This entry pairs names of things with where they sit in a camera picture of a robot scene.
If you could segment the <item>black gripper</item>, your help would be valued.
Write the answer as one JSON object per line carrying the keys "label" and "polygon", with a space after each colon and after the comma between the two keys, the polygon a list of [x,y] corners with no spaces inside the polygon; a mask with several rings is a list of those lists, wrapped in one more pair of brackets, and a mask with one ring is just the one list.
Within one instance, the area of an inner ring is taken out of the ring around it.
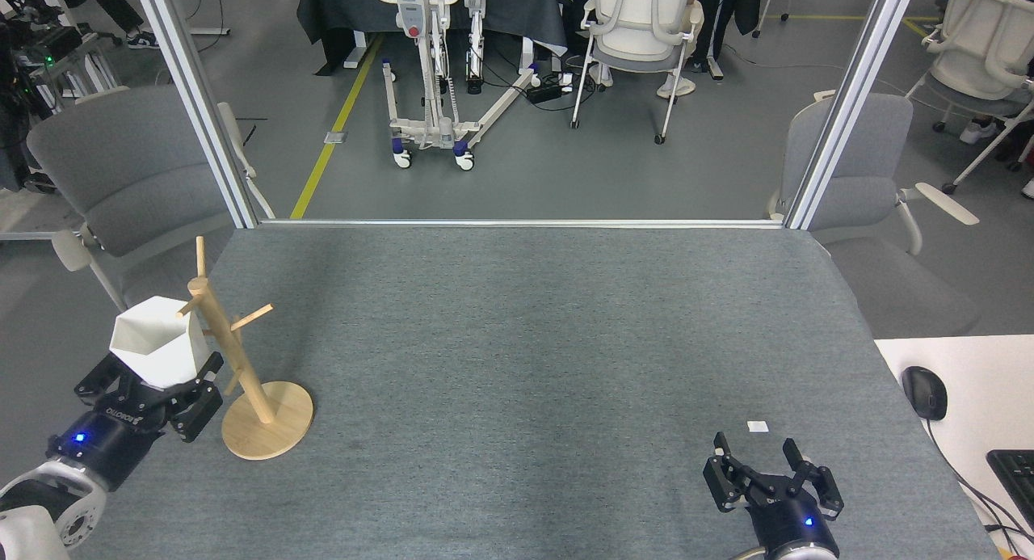
{"label": "black gripper", "polygon": [[183,442],[195,441],[223,404],[215,383],[222,365],[221,354],[213,352],[192,380],[166,392],[134,394],[129,392],[132,369],[107,354],[74,386],[91,409],[63,434],[48,439],[47,456],[81,465],[104,490],[117,491],[162,437],[168,421]]}
{"label": "black gripper", "polygon": [[[716,433],[713,447],[703,476],[714,504],[720,512],[750,505],[747,514],[766,557],[839,556],[839,546],[821,516],[838,519],[843,510],[843,498],[830,468],[815,465],[802,456],[794,439],[786,439],[782,449],[794,475],[785,491],[791,497],[760,505],[764,499],[760,472],[732,456],[724,432]],[[802,494],[805,483],[813,484],[818,503],[811,495]]]}

